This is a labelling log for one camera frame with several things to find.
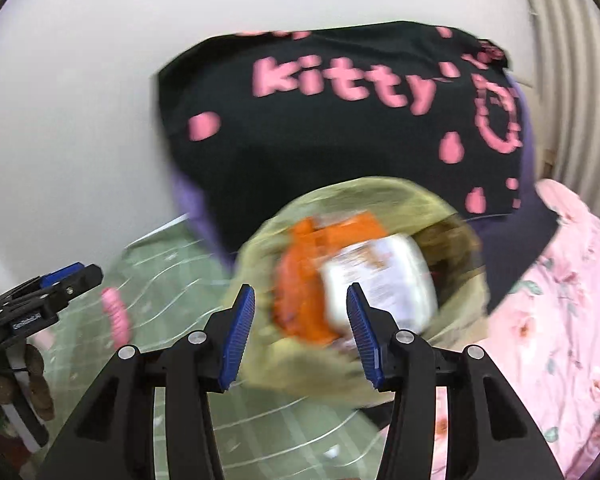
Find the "pink polka dot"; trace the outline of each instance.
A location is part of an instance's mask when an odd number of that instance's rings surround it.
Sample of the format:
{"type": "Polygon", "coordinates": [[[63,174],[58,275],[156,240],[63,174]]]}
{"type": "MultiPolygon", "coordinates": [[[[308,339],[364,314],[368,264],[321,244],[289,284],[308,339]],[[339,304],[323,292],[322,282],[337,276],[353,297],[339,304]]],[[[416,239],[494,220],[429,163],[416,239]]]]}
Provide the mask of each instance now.
{"type": "Polygon", "coordinates": [[[464,147],[458,132],[447,132],[440,141],[440,160],[447,164],[457,164],[464,157],[464,147]]]}
{"type": "Polygon", "coordinates": [[[306,38],[307,36],[311,35],[311,31],[310,30],[296,30],[295,32],[291,33],[291,37],[294,40],[302,40],[303,38],[306,38]]]}
{"type": "Polygon", "coordinates": [[[482,214],[487,209],[487,201],[481,187],[474,187],[471,193],[466,196],[464,207],[469,213],[482,214]]]}
{"type": "Polygon", "coordinates": [[[451,36],[453,35],[450,28],[436,27],[436,30],[438,31],[439,35],[443,38],[451,38],[451,36]]]}
{"type": "Polygon", "coordinates": [[[202,112],[189,119],[189,139],[205,140],[220,129],[220,116],[215,112],[202,112]]]}
{"type": "Polygon", "coordinates": [[[484,63],[481,63],[480,61],[478,61],[477,59],[475,59],[474,56],[472,56],[471,54],[462,54],[462,56],[460,56],[460,57],[462,59],[464,59],[465,61],[468,61],[472,65],[478,67],[480,70],[487,70],[488,69],[488,66],[486,66],[484,63]]]}
{"type": "Polygon", "coordinates": [[[458,67],[450,61],[441,61],[438,65],[440,66],[440,72],[443,76],[460,77],[460,71],[458,70],[458,67]]]}

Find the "pink object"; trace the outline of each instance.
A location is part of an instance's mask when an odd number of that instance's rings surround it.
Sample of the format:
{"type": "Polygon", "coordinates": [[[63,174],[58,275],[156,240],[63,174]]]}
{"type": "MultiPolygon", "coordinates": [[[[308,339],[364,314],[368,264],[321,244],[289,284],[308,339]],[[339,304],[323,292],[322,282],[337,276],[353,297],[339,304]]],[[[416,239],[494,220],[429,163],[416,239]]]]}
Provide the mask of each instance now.
{"type": "Polygon", "coordinates": [[[451,78],[460,77],[460,71],[458,70],[458,67],[450,61],[441,61],[438,65],[440,66],[440,73],[443,76],[451,78]]]}
{"type": "Polygon", "coordinates": [[[35,345],[43,350],[49,350],[56,342],[56,335],[50,328],[43,328],[31,336],[35,345]]]}
{"type": "Polygon", "coordinates": [[[431,108],[433,97],[436,94],[436,83],[431,79],[423,79],[419,75],[408,75],[407,83],[413,94],[411,113],[413,115],[424,115],[431,108]]]}
{"type": "Polygon", "coordinates": [[[489,40],[478,40],[484,49],[484,54],[488,59],[501,60],[504,57],[504,52],[495,46],[489,40]]]}
{"type": "Polygon", "coordinates": [[[462,56],[460,56],[460,57],[462,59],[464,59],[465,61],[468,61],[472,65],[476,66],[480,70],[487,70],[489,68],[484,63],[481,63],[480,61],[478,61],[477,59],[475,59],[475,57],[472,56],[471,54],[462,54],[462,56]]]}
{"type": "Polygon", "coordinates": [[[451,38],[451,36],[453,35],[451,29],[447,27],[436,27],[436,30],[438,31],[439,35],[443,38],[451,38]]]}
{"type": "Polygon", "coordinates": [[[478,61],[487,64],[491,61],[491,58],[487,55],[486,52],[478,52],[478,61]]]}
{"type": "MultiPolygon", "coordinates": [[[[320,56],[311,54],[309,56],[302,56],[298,59],[298,63],[303,68],[313,68],[320,66],[322,60],[320,56]]],[[[322,73],[315,68],[313,70],[305,70],[298,76],[300,82],[300,91],[304,95],[315,95],[319,94],[324,90],[324,80],[322,79],[322,73]]]]}
{"type": "Polygon", "coordinates": [[[313,70],[301,72],[298,76],[298,80],[300,81],[300,91],[304,95],[315,95],[324,90],[322,74],[315,68],[313,70]]]}
{"type": "Polygon", "coordinates": [[[310,30],[296,30],[295,32],[291,33],[291,37],[294,40],[302,40],[303,38],[306,38],[307,36],[311,35],[311,31],[310,30]]]}
{"type": "Polygon", "coordinates": [[[394,86],[400,84],[400,77],[391,72],[384,65],[372,65],[371,70],[365,72],[367,81],[372,81],[376,88],[378,98],[391,108],[400,108],[407,105],[407,98],[394,92],[394,86]]]}
{"type": "Polygon", "coordinates": [[[348,57],[332,59],[331,68],[322,73],[325,78],[331,79],[335,94],[346,101],[359,101],[369,96],[369,90],[353,84],[354,81],[363,78],[363,72],[359,68],[353,68],[353,63],[348,57]]]}
{"type": "Polygon", "coordinates": [[[295,61],[278,65],[273,57],[265,57],[253,64],[253,95],[264,97],[275,91],[287,92],[298,88],[298,80],[291,77],[300,70],[295,61]]]}
{"type": "Polygon", "coordinates": [[[309,54],[308,56],[299,57],[298,63],[302,68],[313,68],[314,66],[320,66],[322,59],[317,54],[309,54]]]}
{"type": "Polygon", "coordinates": [[[487,201],[484,198],[484,192],[481,187],[474,187],[471,193],[466,196],[464,207],[469,213],[480,215],[487,209],[487,201]]]}
{"type": "MultiPolygon", "coordinates": [[[[536,184],[560,227],[489,317],[479,342],[534,418],[567,480],[600,452],[600,220],[553,180],[536,184]]],[[[432,478],[446,468],[446,389],[436,392],[432,478]]]]}
{"type": "Polygon", "coordinates": [[[189,119],[189,139],[205,140],[220,129],[220,117],[215,112],[202,112],[189,119]]]}
{"type": "Polygon", "coordinates": [[[464,157],[464,148],[458,132],[447,132],[440,141],[440,160],[447,164],[457,164],[464,157]]]}
{"type": "Polygon", "coordinates": [[[109,316],[111,338],[116,350],[129,344],[131,324],[126,313],[126,306],[116,288],[107,287],[102,291],[102,309],[109,316]]]}
{"type": "Polygon", "coordinates": [[[474,100],[476,108],[475,125],[478,127],[478,131],[492,150],[500,153],[513,152],[522,146],[522,142],[518,138],[520,125],[518,124],[515,100],[506,88],[486,80],[481,75],[471,74],[471,78],[478,92],[478,97],[474,100]],[[502,108],[509,114],[506,140],[501,139],[490,127],[489,110],[486,107],[487,91],[494,92],[499,97],[502,108]]]}

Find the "purple fabric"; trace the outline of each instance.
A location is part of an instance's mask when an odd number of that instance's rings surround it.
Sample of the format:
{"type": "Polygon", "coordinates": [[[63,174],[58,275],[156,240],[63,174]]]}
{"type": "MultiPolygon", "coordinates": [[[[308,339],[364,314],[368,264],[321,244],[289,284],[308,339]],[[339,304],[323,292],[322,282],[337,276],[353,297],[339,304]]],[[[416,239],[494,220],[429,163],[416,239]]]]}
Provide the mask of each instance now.
{"type": "Polygon", "coordinates": [[[187,222],[191,229],[226,268],[233,269],[235,259],[222,248],[216,226],[206,210],[205,193],[177,170],[173,171],[171,183],[180,211],[189,216],[187,222]]]}

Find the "pink bedsheet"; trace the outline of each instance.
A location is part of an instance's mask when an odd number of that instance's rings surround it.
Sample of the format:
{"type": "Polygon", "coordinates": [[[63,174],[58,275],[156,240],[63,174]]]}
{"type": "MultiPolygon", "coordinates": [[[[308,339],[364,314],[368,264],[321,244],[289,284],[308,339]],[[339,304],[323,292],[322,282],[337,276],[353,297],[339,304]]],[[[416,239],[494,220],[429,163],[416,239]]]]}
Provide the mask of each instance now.
{"type": "MultiPolygon", "coordinates": [[[[600,220],[553,180],[536,185],[560,215],[554,240],[490,317],[489,353],[544,434],[567,479],[600,452],[600,220]]],[[[446,463],[438,389],[432,478],[446,463]]]]}

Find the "green fabric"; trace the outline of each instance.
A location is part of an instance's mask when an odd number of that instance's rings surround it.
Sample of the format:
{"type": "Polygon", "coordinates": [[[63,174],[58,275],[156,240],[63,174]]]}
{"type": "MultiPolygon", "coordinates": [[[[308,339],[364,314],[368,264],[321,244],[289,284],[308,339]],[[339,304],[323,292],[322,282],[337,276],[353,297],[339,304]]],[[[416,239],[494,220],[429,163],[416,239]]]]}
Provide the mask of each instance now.
{"type": "MultiPolygon", "coordinates": [[[[437,346],[452,348],[486,336],[484,307],[488,300],[479,243],[465,222],[440,197],[407,180],[367,177],[327,186],[289,203],[245,243],[238,254],[236,275],[225,301],[234,298],[243,283],[255,290],[256,315],[242,358],[241,376],[252,386],[349,406],[387,402],[366,380],[359,359],[335,348],[286,337],[272,320],[276,266],[290,243],[289,229],[307,217],[367,210],[389,234],[416,235],[431,231],[438,253],[459,269],[447,269],[454,291],[440,305],[423,336],[437,346]]],[[[422,245],[429,264],[428,254],[422,245]]]]}
{"type": "MultiPolygon", "coordinates": [[[[209,315],[223,308],[228,276],[203,243],[178,224],[127,248],[106,272],[103,286],[119,288],[133,325],[132,343],[149,351],[202,329],[209,315]]],[[[44,352],[45,377],[56,403],[56,419],[48,424],[52,440],[113,354],[100,291],[73,300],[61,312],[53,327],[56,342],[44,352]]],[[[210,394],[210,406],[227,480],[376,477],[384,440],[359,412],[248,388],[240,381],[223,395],[210,394]],[[336,451],[334,458],[325,455],[336,451]]],[[[157,479],[165,480],[161,390],[154,441],[157,479]]]]}

